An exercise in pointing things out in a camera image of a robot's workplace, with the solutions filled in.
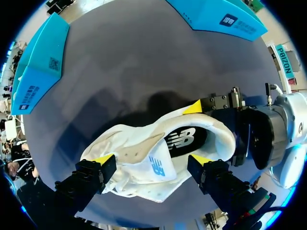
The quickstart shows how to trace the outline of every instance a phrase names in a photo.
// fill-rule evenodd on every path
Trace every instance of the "sneaker upper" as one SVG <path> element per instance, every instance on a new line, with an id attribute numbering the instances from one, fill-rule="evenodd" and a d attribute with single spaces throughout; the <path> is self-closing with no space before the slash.
<path id="1" fill-rule="evenodd" d="M 117 171 L 105 192 L 121 191 L 123 196 L 137 194 L 153 201 L 150 195 L 144 195 L 142 185 L 165 189 L 168 196 L 190 177 L 187 171 L 189 154 L 196 154 L 211 160 L 230 159 L 234 154 L 236 143 L 232 132 L 220 121 L 205 114 L 182 115 L 187 107 L 168 113 L 156 122 L 144 127 L 116 125 L 85 149 L 82 159 L 93 160 L 113 153 L 117 160 Z M 203 138 L 197 130 L 205 129 Z M 201 146 L 189 150 L 188 145 L 203 139 Z M 171 157 L 172 151 L 184 147 L 185 152 Z"/>

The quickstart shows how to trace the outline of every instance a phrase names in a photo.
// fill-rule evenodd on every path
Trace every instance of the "cable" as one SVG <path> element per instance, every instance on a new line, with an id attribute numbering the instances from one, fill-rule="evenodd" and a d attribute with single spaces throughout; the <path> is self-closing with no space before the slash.
<path id="1" fill-rule="evenodd" d="M 259 216 L 263 216 L 264 214 L 268 213 L 268 212 L 274 212 L 274 211 L 285 211 L 286 207 L 281 207 L 281 206 L 278 206 L 278 207 L 269 207 L 269 208 L 266 208 L 264 210 L 260 210 L 258 212 L 256 212 L 255 214 L 253 215 L 250 215 L 248 217 L 245 217 L 244 219 L 242 219 L 242 222 L 244 221 L 248 221 L 249 219 L 252 219 L 252 218 L 256 218 L 256 217 L 259 217 Z"/>
<path id="2" fill-rule="evenodd" d="M 283 91 L 281 90 L 281 88 L 279 88 L 279 86 L 277 84 L 273 84 L 276 87 L 276 91 L 280 94 L 283 95 Z"/>

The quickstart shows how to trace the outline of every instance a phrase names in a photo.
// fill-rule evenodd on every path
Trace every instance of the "nb logo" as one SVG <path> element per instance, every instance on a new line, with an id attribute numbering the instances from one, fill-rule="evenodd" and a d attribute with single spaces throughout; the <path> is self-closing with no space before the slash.
<path id="1" fill-rule="evenodd" d="M 161 161 L 153 157 L 149 157 L 149 160 L 152 163 L 154 173 L 158 176 L 165 176 Z"/>
<path id="2" fill-rule="evenodd" d="M 194 140 L 193 135 L 195 131 L 195 128 L 188 128 L 186 130 L 182 130 L 179 136 L 176 132 L 171 133 L 170 138 L 168 138 L 169 141 L 167 142 L 168 149 L 172 150 L 173 147 L 181 148 L 191 144 Z"/>

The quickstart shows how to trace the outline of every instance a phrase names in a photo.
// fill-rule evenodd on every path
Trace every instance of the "blue box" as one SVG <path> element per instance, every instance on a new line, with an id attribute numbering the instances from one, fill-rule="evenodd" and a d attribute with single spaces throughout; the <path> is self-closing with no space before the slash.
<path id="1" fill-rule="evenodd" d="M 68 31 L 69 24 L 53 13 L 35 33 L 15 73 L 12 115 L 31 113 L 45 93 L 60 80 Z"/>
<path id="2" fill-rule="evenodd" d="M 167 0 L 193 30 L 254 41 L 268 30 L 242 0 Z"/>

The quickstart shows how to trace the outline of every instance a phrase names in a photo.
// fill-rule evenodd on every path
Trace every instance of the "person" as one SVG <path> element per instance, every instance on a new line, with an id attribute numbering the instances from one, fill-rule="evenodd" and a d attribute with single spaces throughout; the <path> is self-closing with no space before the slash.
<path id="1" fill-rule="evenodd" d="M 5 170 L 12 178 L 18 175 L 21 179 L 28 182 L 34 181 L 39 176 L 26 143 L 13 146 L 11 155 L 12 161 L 6 164 Z"/>
<path id="2" fill-rule="evenodd" d="M 15 56 L 13 57 L 13 63 L 18 63 L 19 60 L 20 60 L 20 55 L 15 55 Z"/>

